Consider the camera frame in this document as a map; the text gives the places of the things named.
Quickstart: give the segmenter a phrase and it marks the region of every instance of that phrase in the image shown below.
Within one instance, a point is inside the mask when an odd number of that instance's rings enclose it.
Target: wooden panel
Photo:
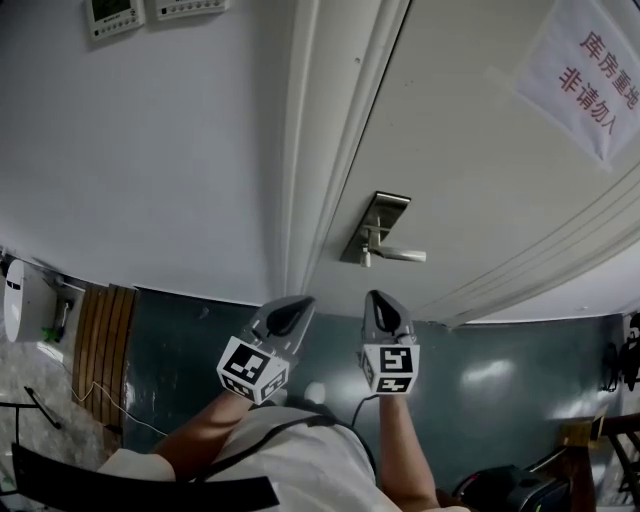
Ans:
[[[122,314],[120,315],[120,325],[118,326],[118,335],[116,338],[116,348],[113,358],[113,375],[111,376],[111,390],[113,401],[122,405],[121,397],[122,393],[122,376],[124,369],[125,349],[127,345],[127,339],[129,337],[129,323],[132,317],[135,290],[127,289],[124,296],[124,303],[122,306]],[[121,426],[120,410],[111,404],[110,423],[112,425]]]
[[[89,359],[89,344],[91,341],[91,327],[93,325],[93,317],[96,313],[96,304],[98,302],[98,287],[90,287],[86,292],[85,300],[88,302],[87,318],[84,329],[82,330],[82,339],[76,338],[76,343],[81,343],[80,348],[80,369],[78,373],[78,396],[84,398],[87,389],[87,361]]]
[[[93,384],[93,370],[95,367],[95,358],[96,358],[96,350],[98,348],[98,333],[100,331],[100,322],[102,321],[102,313],[104,310],[104,301],[107,296],[106,290],[100,290],[98,292],[98,300],[96,305],[96,313],[93,323],[91,325],[91,338],[89,342],[89,351],[87,356],[87,375],[85,379],[85,388],[87,391],[91,389],[91,385]],[[93,399],[91,397],[87,398],[84,404],[87,411],[91,412],[93,409]]]
[[[120,323],[120,316],[122,315],[122,305],[124,303],[125,288],[118,288],[115,294],[115,300],[113,303],[113,311],[111,312],[111,320],[109,321],[109,330],[107,333],[107,345],[104,354],[104,369],[102,383],[103,388],[107,390],[109,395],[113,395],[111,389],[111,375],[113,373],[113,356],[116,349],[116,338],[118,336],[118,325]],[[111,401],[109,397],[101,392],[102,403],[100,420],[104,425],[108,425],[111,414]]]
[[[80,354],[82,352],[82,336],[84,334],[84,325],[87,321],[87,312],[89,311],[89,295],[93,293],[93,287],[89,285],[82,298],[82,309],[80,310],[80,319],[78,320],[78,330],[76,331],[76,341],[73,354],[73,376],[71,387],[76,394],[79,394],[78,384],[80,381]],[[75,395],[71,396],[71,400],[79,403]]]
[[[109,290],[107,291],[107,297],[105,299],[104,308],[102,311],[102,318],[100,319],[100,328],[98,329],[98,345],[96,346],[96,357],[95,363],[93,366],[93,380],[97,382],[102,387],[102,370],[104,368],[104,353],[107,345],[107,332],[109,330],[109,323],[111,320],[112,310],[113,310],[113,301],[116,296],[117,286],[111,285],[109,286]],[[91,396],[93,401],[92,410],[93,417],[97,421],[100,421],[101,412],[102,412],[102,391],[100,388],[95,388],[93,390],[93,395]]]

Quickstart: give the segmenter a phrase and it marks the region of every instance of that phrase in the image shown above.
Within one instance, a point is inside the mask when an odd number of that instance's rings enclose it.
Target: person's arm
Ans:
[[[438,508],[433,475],[402,395],[380,397],[380,448],[381,487],[389,499],[403,512]]]
[[[224,391],[195,418],[172,432],[153,450],[173,467],[177,481],[188,481],[206,469],[252,402]]]

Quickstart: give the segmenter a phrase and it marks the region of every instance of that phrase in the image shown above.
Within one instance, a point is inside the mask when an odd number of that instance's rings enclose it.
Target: tiled floor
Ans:
[[[3,304],[3,293],[4,280],[0,278],[0,306]],[[54,429],[39,411],[22,411],[20,443],[47,457],[86,469],[97,469],[104,461],[102,427],[83,408],[71,401],[71,376],[67,372],[67,369],[73,368],[73,347],[82,293],[64,288],[60,294],[74,299],[75,305],[69,313],[65,335],[59,344],[43,347],[37,343],[9,343],[5,335],[3,308],[0,307],[0,401],[29,402],[23,388],[33,388],[63,428]],[[67,369],[56,359],[62,359]],[[3,489],[13,479],[10,450],[15,439],[14,425],[13,409],[0,408],[0,475]]]
[[[165,431],[197,413],[220,393],[217,362],[252,314],[249,307],[141,292],[125,374],[129,410]],[[410,407],[438,485],[452,490],[482,468],[532,464],[553,449],[562,421],[604,404],[618,414],[618,394],[599,386],[604,347],[621,342],[621,327],[618,317],[452,331],[416,323],[421,367]],[[361,319],[316,315],[290,394],[325,382],[327,405],[350,421],[370,394],[356,364],[360,329]],[[365,404],[357,428],[377,456],[375,401]],[[125,447],[140,451],[159,439],[130,420],[124,431]],[[600,477],[610,459],[606,445],[592,454]]]

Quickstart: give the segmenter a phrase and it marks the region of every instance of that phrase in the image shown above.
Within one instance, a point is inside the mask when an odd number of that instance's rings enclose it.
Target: cable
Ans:
[[[356,412],[353,413],[353,419],[351,420],[351,428],[355,428],[356,426],[356,420],[358,419],[358,413],[360,412],[360,409],[362,408],[362,406],[364,405],[364,403],[367,400],[373,400],[374,398],[378,398],[378,395],[371,395],[368,396],[366,398],[363,398],[360,403],[358,404],[358,407],[356,407]]]
[[[51,355],[53,356],[53,359],[55,360],[55,362],[56,362],[56,363],[58,363],[60,366],[62,366],[62,368],[64,368],[64,370],[65,370],[69,375],[73,375],[73,374],[69,371],[69,369],[68,369],[68,368],[67,368],[67,367],[62,363],[62,361],[60,361],[60,359],[58,359],[58,358],[56,357],[56,355],[55,355],[51,350],[49,350],[49,349],[48,349],[47,347],[45,347],[45,346],[42,346],[42,348],[44,348],[44,349],[45,349],[49,354],[51,354]],[[84,396],[84,398],[80,398],[78,395],[76,395],[76,392],[73,390],[73,386],[71,386],[71,385],[70,385],[66,380],[64,381],[64,383],[65,383],[65,384],[67,385],[67,387],[71,390],[71,392],[73,393],[73,396],[75,396],[75,397],[76,397],[76,399],[77,399],[79,402],[84,402],[84,401],[89,397],[89,395],[91,394],[91,392],[93,391],[93,389],[94,389],[94,387],[95,387],[95,386],[99,387],[99,388],[102,390],[102,392],[103,392],[105,395],[107,395],[107,397],[109,398],[109,400],[111,401],[111,403],[112,403],[115,407],[117,407],[118,409],[120,409],[123,413],[125,413],[125,414],[127,415],[127,417],[128,417],[131,421],[135,421],[136,423],[138,423],[138,424],[140,424],[140,425],[144,425],[145,427],[149,427],[151,430],[154,430],[154,431],[155,431],[155,432],[157,432],[158,434],[161,434],[161,435],[163,435],[163,436],[167,437],[167,435],[168,435],[168,434],[167,434],[166,432],[163,432],[162,430],[159,430],[159,429],[157,429],[156,427],[154,427],[153,425],[149,425],[148,423],[145,423],[144,421],[140,421],[140,420],[139,420],[138,418],[136,418],[133,414],[131,414],[131,413],[130,413],[130,412],[128,412],[128,411],[125,411],[122,407],[120,407],[117,403],[115,403],[115,402],[113,401],[113,398],[111,398],[111,395],[110,395],[109,393],[107,393],[107,392],[106,392],[106,390],[105,390],[105,389],[104,389],[100,384],[98,384],[96,381],[93,381],[93,382],[91,383],[91,389],[89,389],[88,393]]]

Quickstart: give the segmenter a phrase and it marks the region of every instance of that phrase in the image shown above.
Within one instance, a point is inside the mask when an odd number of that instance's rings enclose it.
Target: strap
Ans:
[[[224,460],[221,460],[219,462],[214,462],[205,471],[203,471],[203,473],[200,476],[198,476],[195,479],[195,481],[196,482],[207,481],[213,475],[221,473],[222,471],[225,471],[230,467],[235,466],[236,464],[243,461],[247,457],[258,452],[265,444],[271,441],[271,439],[273,439],[278,434],[284,432],[285,430],[290,429],[291,427],[295,427],[296,425],[302,425],[302,424],[305,424],[308,427],[334,427],[337,425],[337,426],[349,429],[351,432],[353,432],[356,435],[356,437],[364,447],[364,450],[367,453],[367,458],[369,459],[369,463],[373,468],[373,473],[376,474],[376,463],[373,460],[373,455],[371,454],[371,450],[369,449],[369,446],[367,446],[367,443],[364,441],[364,439],[362,439],[362,437],[360,437],[360,434],[358,434],[353,428],[351,428],[351,426],[349,426],[348,424],[338,419],[331,418],[330,416],[326,416],[324,414],[318,414],[315,416],[309,416],[307,418],[301,418],[299,420],[290,421],[288,423],[283,423],[282,425],[278,425],[277,427],[272,428],[271,430],[269,430],[269,432],[265,434],[265,436],[260,441],[258,441],[253,446],[250,446],[246,450],[243,450],[240,453],[236,453],[231,457],[227,457]]]

